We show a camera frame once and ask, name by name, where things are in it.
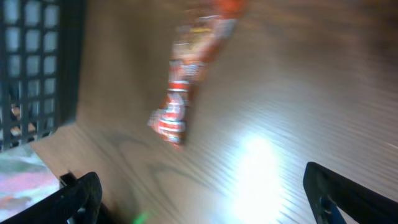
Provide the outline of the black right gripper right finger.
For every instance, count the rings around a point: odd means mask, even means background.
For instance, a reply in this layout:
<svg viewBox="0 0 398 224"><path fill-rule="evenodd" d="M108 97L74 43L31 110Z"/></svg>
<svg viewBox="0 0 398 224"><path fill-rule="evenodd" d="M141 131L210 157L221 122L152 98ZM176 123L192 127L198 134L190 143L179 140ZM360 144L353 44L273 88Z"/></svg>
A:
<svg viewBox="0 0 398 224"><path fill-rule="evenodd" d="M397 223L397 202L316 162L307 163L303 187L318 224L345 223L341 211L358 223Z"/></svg>

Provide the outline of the orange Top chocolate bar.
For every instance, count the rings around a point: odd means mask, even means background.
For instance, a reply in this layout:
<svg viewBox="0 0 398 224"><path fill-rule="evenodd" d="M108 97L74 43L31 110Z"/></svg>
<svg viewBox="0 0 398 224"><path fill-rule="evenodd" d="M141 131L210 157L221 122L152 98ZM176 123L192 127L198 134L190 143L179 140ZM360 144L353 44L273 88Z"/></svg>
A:
<svg viewBox="0 0 398 224"><path fill-rule="evenodd" d="M233 33L246 4L245 0L200 1L187 9L186 20L177 27L165 101L152 112L148 122L174 147L184 144L198 85Z"/></svg>

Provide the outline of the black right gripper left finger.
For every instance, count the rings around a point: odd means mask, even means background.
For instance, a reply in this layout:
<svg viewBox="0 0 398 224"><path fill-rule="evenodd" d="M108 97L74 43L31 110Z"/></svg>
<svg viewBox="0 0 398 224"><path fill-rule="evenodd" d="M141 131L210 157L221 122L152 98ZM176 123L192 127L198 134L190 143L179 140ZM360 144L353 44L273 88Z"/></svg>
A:
<svg viewBox="0 0 398 224"><path fill-rule="evenodd" d="M69 183L2 224L63 224L71 218L76 223L95 224L103 193L97 173L89 172L79 179L68 173L62 180Z"/></svg>

